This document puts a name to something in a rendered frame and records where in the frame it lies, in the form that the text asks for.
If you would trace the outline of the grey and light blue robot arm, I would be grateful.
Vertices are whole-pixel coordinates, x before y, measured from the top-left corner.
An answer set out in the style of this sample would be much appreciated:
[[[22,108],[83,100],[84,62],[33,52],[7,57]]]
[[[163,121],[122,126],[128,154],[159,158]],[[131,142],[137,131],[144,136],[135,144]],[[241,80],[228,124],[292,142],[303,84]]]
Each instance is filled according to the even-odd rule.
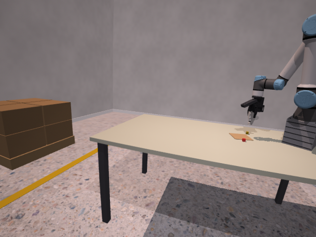
[[[316,14],[304,21],[302,32],[302,44],[276,79],[255,77],[252,96],[262,97],[264,89],[282,90],[303,62],[301,83],[294,96],[294,103],[298,107],[293,118],[316,122]]]

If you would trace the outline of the tan flat mat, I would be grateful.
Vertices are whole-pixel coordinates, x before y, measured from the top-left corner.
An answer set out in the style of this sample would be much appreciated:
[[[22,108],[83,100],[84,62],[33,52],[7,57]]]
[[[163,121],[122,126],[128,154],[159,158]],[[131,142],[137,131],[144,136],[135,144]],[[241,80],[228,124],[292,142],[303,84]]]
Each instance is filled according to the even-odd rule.
[[[237,134],[237,133],[229,133],[234,139],[242,140],[243,138],[249,141],[253,141],[249,136],[246,134]]]

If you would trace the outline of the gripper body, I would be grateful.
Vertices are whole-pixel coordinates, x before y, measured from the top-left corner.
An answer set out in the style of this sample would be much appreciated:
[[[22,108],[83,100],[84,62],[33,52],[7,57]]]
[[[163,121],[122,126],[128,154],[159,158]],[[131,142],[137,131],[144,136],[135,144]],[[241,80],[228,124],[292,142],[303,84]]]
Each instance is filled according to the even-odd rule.
[[[252,96],[252,98],[257,99],[257,102],[250,105],[249,110],[253,112],[256,108],[258,112],[263,112],[264,111],[263,110],[264,97]]]

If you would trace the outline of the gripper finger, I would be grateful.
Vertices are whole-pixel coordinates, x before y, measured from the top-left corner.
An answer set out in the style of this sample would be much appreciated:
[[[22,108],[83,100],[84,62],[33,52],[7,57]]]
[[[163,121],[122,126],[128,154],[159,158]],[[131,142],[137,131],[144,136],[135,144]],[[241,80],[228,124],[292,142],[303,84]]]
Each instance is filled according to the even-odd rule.
[[[257,116],[257,109],[255,108],[255,110],[252,113],[252,118],[251,118],[251,125],[253,124],[254,120],[259,119],[259,117]]]
[[[247,115],[248,115],[248,122],[250,122],[250,119],[252,118],[252,111],[249,110],[248,108],[248,111],[247,111]]]

